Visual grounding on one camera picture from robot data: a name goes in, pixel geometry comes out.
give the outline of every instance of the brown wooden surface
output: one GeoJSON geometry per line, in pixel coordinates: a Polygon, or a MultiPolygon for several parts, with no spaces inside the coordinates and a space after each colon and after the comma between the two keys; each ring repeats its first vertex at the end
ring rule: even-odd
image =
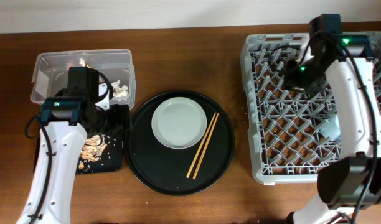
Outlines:
{"type": "MultiPolygon", "coordinates": [[[[381,22],[344,24],[344,30],[381,30],[381,22]]],[[[211,188],[172,197],[145,187],[126,162],[114,173],[78,175],[72,223],[262,223],[302,208],[316,184],[256,183],[251,175],[247,107],[239,55],[249,34],[306,32],[306,24],[196,29],[108,30],[0,34],[0,223],[14,223],[28,196],[35,141],[24,126],[39,106],[29,95],[42,52],[130,49],[136,69],[136,106],[166,90],[188,89],[213,98],[235,130],[235,155],[211,188]]],[[[362,211],[359,223],[381,223],[381,205],[362,211]]]]}

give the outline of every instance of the chopsticks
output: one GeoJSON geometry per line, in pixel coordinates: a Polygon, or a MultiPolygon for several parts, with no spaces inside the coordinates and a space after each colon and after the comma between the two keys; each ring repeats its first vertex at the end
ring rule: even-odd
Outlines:
{"type": "Polygon", "coordinates": [[[204,143],[207,135],[209,135],[208,138],[207,138],[207,142],[204,145],[204,148],[203,148],[203,151],[202,151],[202,155],[201,155],[201,157],[199,159],[199,163],[197,164],[197,167],[196,167],[196,170],[195,170],[195,174],[193,175],[193,179],[196,179],[197,173],[199,172],[199,169],[200,169],[200,165],[202,165],[202,161],[203,161],[203,158],[204,158],[204,154],[205,154],[205,152],[207,150],[207,146],[209,146],[210,138],[211,138],[211,135],[212,135],[212,133],[214,131],[215,124],[216,124],[216,122],[218,120],[218,116],[219,116],[218,113],[214,113],[213,118],[210,121],[209,127],[207,128],[207,131],[205,132],[205,134],[203,136],[202,142],[200,143],[200,146],[197,149],[196,155],[193,158],[193,161],[192,161],[192,164],[190,165],[188,173],[186,174],[186,178],[189,178],[189,176],[191,175],[191,172],[192,172],[193,167],[195,166],[197,157],[199,156],[200,150],[203,147],[203,143],[204,143]]]}

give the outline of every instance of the gray dish rack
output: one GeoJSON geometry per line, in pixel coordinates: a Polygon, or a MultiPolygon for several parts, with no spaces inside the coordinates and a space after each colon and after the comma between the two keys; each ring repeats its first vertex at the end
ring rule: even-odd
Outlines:
{"type": "MultiPolygon", "coordinates": [[[[374,88],[381,112],[381,32],[350,34],[370,37],[375,55],[374,88]]],[[[324,138],[319,132],[336,113],[332,91],[325,88],[307,100],[301,93],[284,90],[283,77],[267,64],[275,47],[300,45],[307,36],[249,35],[240,55],[253,178],[261,184],[316,182],[318,170],[336,162],[341,150],[340,139],[324,138]]],[[[298,55],[295,49],[278,50],[271,66],[280,69],[298,55]]]]}

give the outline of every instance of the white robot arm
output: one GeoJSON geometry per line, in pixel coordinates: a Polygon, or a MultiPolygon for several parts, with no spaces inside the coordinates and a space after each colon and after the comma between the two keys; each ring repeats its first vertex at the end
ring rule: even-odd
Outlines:
{"type": "Polygon", "coordinates": [[[336,101],[341,131],[341,160],[319,172],[319,193],[303,209],[291,213],[288,223],[335,223],[341,218],[348,219],[345,214],[351,213],[354,215],[349,222],[355,222],[360,207],[366,209],[381,203],[381,159],[378,159],[381,157],[381,115],[372,81],[374,65],[369,52],[369,39],[342,35],[339,15],[323,14],[311,21],[310,28],[311,39],[318,36],[318,40],[303,40],[300,57],[303,56],[301,61],[308,59],[303,64],[306,67],[301,73],[288,74],[290,85],[287,88],[304,91],[308,85],[297,79],[308,80],[307,83],[311,84],[314,79],[319,79],[311,75],[324,69],[323,74],[336,101]],[[344,47],[348,54],[339,61],[345,53],[344,47]]]}
{"type": "Polygon", "coordinates": [[[109,105],[111,92],[104,74],[87,67],[72,67],[68,71],[68,88],[47,98],[40,114],[29,121],[40,124],[40,150],[18,224],[70,223],[75,172],[86,139],[121,130],[129,122],[128,105],[109,105]],[[105,83],[99,84],[99,76],[105,83]]]}
{"type": "MultiPolygon", "coordinates": [[[[70,126],[68,121],[50,122],[45,129],[55,155],[52,156],[49,186],[40,210],[42,218],[36,223],[67,224],[70,223],[70,199],[72,198],[78,155],[87,139],[87,132],[81,124],[70,126]]],[[[17,224],[30,222],[29,217],[35,214],[42,195],[48,166],[48,149],[46,138],[41,130],[40,136],[40,151],[33,183],[17,224]]]]}

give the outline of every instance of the small white plate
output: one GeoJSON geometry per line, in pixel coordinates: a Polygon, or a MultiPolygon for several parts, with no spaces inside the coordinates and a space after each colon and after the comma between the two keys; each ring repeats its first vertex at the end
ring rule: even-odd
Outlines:
{"type": "Polygon", "coordinates": [[[158,141],[172,149],[185,149],[204,135],[207,118],[195,101],[175,97],[162,102],[154,111],[152,131],[158,141]]]}

